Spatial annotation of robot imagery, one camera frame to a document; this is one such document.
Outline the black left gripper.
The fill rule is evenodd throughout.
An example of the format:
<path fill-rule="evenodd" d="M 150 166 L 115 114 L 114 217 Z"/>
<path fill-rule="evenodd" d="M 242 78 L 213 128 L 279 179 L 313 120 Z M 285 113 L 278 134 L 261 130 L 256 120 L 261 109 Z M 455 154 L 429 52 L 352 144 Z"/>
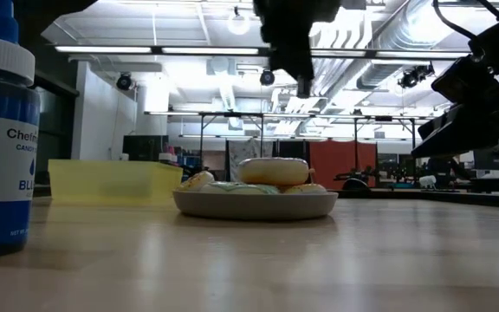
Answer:
<path fill-rule="evenodd" d="M 332 22 L 340 0 L 253 0 L 262 41 L 270 46 L 269 67 L 298 79 L 297 97 L 310 96 L 314 68 L 309 32 L 314 23 Z"/>

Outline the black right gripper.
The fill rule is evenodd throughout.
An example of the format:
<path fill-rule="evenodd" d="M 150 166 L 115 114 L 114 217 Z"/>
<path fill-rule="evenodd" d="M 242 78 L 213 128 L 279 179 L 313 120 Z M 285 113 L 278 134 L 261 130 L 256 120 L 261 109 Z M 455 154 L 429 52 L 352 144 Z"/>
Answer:
<path fill-rule="evenodd" d="M 499 141 L 499 81 L 489 67 L 459 58 L 432 84 L 454 107 L 419 129 L 415 158 L 453 156 L 493 147 Z"/>

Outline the pink-tipped food colouring bottle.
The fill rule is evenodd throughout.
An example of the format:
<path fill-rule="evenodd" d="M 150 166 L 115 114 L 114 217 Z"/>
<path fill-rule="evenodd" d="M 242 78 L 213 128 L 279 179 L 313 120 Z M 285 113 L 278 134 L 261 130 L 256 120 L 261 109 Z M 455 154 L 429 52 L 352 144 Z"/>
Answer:
<path fill-rule="evenodd" d="M 166 146 L 159 153 L 159 162 L 177 163 L 178 157 L 173 146 Z"/>

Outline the long ceiling light strip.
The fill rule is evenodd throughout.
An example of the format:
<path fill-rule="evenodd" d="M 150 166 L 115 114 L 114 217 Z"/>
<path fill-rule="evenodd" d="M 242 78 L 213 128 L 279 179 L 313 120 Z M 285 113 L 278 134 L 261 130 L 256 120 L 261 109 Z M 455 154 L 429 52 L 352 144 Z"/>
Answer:
<path fill-rule="evenodd" d="M 259 49 L 254 48 L 217 48 L 217 47 L 166 47 L 162 48 L 164 54 L 187 55 L 258 55 Z"/>
<path fill-rule="evenodd" d="M 435 51 L 435 50 L 394 50 L 380 51 L 376 57 L 381 59 L 427 59 L 427 60 L 450 60 L 466 56 L 467 51 Z"/>
<path fill-rule="evenodd" d="M 361 49 L 312 49 L 311 56 L 316 58 L 361 58 L 366 55 Z"/>
<path fill-rule="evenodd" d="M 148 47 L 55 46 L 58 52 L 78 54 L 151 54 Z"/>

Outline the distant dark monitor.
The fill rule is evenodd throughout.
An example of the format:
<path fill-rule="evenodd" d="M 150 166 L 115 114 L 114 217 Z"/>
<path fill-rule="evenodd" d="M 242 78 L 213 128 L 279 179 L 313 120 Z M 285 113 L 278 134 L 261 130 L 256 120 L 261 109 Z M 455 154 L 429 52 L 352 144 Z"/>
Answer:
<path fill-rule="evenodd" d="M 478 170 L 499 170 L 499 149 L 475 150 L 474 167 Z"/>

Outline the black divider panel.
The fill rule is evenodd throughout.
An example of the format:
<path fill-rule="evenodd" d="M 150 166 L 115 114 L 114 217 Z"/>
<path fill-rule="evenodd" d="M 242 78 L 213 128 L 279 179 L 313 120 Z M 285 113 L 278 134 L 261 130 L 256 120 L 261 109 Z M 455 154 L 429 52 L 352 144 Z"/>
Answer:
<path fill-rule="evenodd" d="M 310 147 L 306 140 L 278 140 L 273 146 L 273 156 L 303 159 L 310 163 Z"/>

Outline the black ceiling spotlight cluster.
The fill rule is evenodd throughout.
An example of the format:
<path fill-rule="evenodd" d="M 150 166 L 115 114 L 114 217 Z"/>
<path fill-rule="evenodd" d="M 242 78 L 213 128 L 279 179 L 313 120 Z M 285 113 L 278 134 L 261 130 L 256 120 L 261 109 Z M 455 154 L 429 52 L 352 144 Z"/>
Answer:
<path fill-rule="evenodd" d="M 398 80 L 398 85 L 401 88 L 414 88 L 427 77 L 433 76 L 435 70 L 433 65 L 418 65 L 406 70 L 402 77 Z"/>

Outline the orange divider panel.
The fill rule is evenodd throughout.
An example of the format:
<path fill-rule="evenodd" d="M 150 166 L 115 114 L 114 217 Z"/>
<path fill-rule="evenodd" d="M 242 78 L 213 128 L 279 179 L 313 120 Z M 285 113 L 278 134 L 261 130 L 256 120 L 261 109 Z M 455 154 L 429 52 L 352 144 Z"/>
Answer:
<path fill-rule="evenodd" d="M 309 143 L 310 165 L 314 169 L 314 182 L 328 190 L 340 190 L 343 181 L 335 181 L 336 175 L 353 169 L 364 171 L 376 166 L 377 146 L 355 141 L 316 141 Z"/>

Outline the grey white curtain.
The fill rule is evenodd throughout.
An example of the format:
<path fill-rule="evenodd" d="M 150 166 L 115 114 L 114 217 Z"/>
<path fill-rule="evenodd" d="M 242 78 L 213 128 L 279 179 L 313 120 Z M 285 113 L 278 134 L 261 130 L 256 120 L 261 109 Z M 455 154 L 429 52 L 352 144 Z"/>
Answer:
<path fill-rule="evenodd" d="M 249 139 L 249 140 L 228 140 L 228 161 L 230 169 L 230 181 L 239 182 L 239 164 L 246 159 L 268 158 L 273 153 L 273 142 Z"/>

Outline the round white ceiling lamp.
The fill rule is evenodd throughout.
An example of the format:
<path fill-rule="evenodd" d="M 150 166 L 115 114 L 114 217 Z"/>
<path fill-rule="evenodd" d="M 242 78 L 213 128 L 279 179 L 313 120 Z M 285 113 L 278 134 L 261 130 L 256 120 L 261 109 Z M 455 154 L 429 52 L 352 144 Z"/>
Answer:
<path fill-rule="evenodd" d="M 245 35 L 250 30 L 250 17 L 242 14 L 235 7 L 227 20 L 227 29 L 233 35 Z"/>

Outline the lilac donut with brown stripes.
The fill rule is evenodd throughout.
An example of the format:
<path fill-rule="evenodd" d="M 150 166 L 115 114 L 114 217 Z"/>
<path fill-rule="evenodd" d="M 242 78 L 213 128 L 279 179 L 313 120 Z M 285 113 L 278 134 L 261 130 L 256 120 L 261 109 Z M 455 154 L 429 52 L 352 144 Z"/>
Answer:
<path fill-rule="evenodd" d="M 246 184 L 301 185 L 309 176 L 306 160 L 295 158 L 246 159 L 238 166 L 238 178 Z"/>

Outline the small yellow donut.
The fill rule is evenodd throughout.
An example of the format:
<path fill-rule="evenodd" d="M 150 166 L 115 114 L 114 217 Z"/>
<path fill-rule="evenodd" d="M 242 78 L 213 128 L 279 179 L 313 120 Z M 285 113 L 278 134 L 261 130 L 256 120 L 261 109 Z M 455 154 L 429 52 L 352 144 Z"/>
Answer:
<path fill-rule="evenodd" d="M 317 194 L 326 192 L 327 189 L 319 184 L 295 185 L 283 191 L 284 194 Z"/>
<path fill-rule="evenodd" d="M 215 178 L 212 173 L 208 171 L 201 171 L 190 178 L 188 178 L 186 181 L 182 182 L 180 186 L 177 188 L 177 191 L 179 192 L 198 192 L 200 191 L 205 185 L 214 182 Z"/>

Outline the large green frosted donut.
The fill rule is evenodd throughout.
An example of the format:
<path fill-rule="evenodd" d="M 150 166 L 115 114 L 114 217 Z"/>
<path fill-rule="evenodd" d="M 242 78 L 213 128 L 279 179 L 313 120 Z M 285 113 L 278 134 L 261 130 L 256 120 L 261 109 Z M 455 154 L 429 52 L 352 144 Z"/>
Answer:
<path fill-rule="evenodd" d="M 229 194 L 279 194 L 280 191 L 277 187 L 272 185 L 251 185 L 237 182 L 211 182 L 204 185 L 200 192 L 205 193 L 229 193 Z"/>

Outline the grey round plate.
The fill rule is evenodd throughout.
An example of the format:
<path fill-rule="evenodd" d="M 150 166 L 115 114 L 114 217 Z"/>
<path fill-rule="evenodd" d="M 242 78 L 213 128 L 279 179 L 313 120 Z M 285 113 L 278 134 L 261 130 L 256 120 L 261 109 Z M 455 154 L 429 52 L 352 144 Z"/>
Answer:
<path fill-rule="evenodd" d="M 309 194 L 173 193 L 177 208 L 200 218 L 242 221 L 295 221 L 322 218 L 335 207 L 336 192 Z"/>

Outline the yellow translucent plastic bin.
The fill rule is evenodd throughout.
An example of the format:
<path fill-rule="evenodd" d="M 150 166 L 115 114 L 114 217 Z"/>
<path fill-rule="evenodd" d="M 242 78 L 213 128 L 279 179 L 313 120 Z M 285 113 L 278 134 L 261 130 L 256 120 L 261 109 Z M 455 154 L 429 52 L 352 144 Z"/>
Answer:
<path fill-rule="evenodd" d="M 162 205 L 183 170 L 159 162 L 52 159 L 51 197 L 59 205 Z"/>

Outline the black workstation frame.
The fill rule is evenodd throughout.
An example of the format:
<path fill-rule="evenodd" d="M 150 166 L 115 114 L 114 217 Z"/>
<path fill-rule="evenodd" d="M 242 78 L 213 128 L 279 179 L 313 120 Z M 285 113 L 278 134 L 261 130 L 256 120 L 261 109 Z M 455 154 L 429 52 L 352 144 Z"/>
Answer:
<path fill-rule="evenodd" d="M 146 115 L 164 115 L 164 116 L 198 116 L 200 118 L 200 135 L 199 135 L 199 156 L 200 156 L 200 168 L 204 169 L 204 155 L 203 155 L 203 138 L 204 129 L 212 123 L 218 116 L 224 118 L 259 118 L 260 123 L 256 126 L 260 130 L 260 136 L 258 139 L 260 143 L 260 153 L 259 156 L 263 156 L 263 142 L 264 142 L 264 121 L 266 118 L 292 118 L 292 119 L 307 119 L 315 117 L 315 114 L 275 114 L 275 113 L 251 113 L 251 112 L 234 112 L 234 111 L 224 111 L 224 112 L 195 112 L 195 111 L 171 111 L 171 112 L 151 112 L 145 111 Z"/>
<path fill-rule="evenodd" d="M 352 141 L 354 153 L 358 144 L 375 144 L 379 152 L 410 154 L 422 141 L 418 128 L 433 120 L 432 116 L 317 114 L 311 120 L 318 130 L 314 140 Z"/>

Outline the silver ventilation duct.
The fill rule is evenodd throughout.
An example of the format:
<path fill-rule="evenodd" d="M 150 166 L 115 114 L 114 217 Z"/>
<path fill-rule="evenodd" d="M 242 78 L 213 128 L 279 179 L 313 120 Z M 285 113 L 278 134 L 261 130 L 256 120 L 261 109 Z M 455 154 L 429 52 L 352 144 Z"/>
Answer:
<path fill-rule="evenodd" d="M 373 40 L 373 48 L 432 49 L 443 41 L 452 29 L 438 18 L 432 2 L 433 0 L 410 0 Z M 371 60 L 366 71 L 357 80 L 357 87 L 374 89 L 400 68 L 400 64 L 380 64 Z"/>

